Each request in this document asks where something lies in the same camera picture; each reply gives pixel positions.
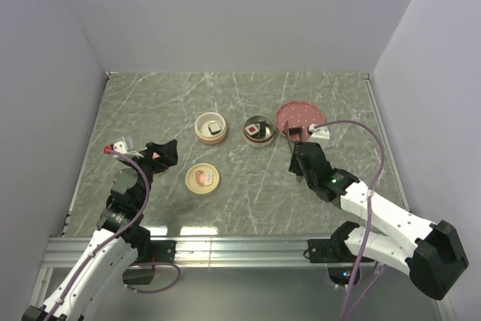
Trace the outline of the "brown ridged food piece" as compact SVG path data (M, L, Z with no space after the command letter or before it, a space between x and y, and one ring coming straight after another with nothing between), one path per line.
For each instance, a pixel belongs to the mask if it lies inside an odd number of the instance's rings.
M297 135L298 137L301 137L303 134L303 129L301 127L293 127L289 128L287 132L289 136Z

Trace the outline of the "sushi roll red centre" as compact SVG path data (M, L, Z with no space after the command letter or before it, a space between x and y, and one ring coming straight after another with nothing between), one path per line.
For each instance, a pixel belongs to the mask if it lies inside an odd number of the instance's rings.
M261 136L261 126L259 123L251 123L244 129L246 135L253 139L259 139Z

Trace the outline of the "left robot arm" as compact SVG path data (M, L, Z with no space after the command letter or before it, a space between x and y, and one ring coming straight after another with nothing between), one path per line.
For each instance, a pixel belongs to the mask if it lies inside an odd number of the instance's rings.
M96 229L68 276L41 306L29 306L24 320L85 320L95 300L129 268L146 268L153 275L156 266L174 264L176 241L154 241L141 221L154 176L178 162L177 141L150 142L136 151L120 139L104 153L125 167L113 178Z

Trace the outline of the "cream lid with label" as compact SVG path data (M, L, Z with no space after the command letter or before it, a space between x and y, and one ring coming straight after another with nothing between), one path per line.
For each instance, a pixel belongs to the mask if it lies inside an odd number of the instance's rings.
M220 175L213 165L198 163L186 172L185 183L192 193L209 195L219 187Z

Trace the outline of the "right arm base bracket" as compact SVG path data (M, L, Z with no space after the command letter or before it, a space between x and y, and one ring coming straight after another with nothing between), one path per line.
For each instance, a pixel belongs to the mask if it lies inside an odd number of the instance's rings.
M311 264L354 263L356 253L351 253L344 241L351 231L360 227L358 223L346 221L329 238L309 239L303 256Z

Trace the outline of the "sushi roll white top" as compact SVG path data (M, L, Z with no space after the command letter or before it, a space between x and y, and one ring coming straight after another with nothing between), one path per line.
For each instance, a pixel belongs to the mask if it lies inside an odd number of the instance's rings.
M259 123L258 139L264 139L266 136L266 131L267 131L267 123L265 121L261 121Z

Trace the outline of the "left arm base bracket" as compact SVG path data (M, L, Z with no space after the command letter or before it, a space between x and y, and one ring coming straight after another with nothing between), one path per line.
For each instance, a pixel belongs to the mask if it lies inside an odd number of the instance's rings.
M154 240L147 251L140 255L123 273L127 286L148 286L152 283L157 266L171 267L174 264L177 242L174 240Z

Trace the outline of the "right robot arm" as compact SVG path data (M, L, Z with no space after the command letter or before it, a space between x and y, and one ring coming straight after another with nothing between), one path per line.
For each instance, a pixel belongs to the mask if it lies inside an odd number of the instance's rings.
M355 175L332 167L318 143L295 142L289 149L290 172L304 178L321 200L366 222L344 223L331 236L337 259L362 254L406 274L429 298L446 296L469 266L452 224L418 217L370 191Z

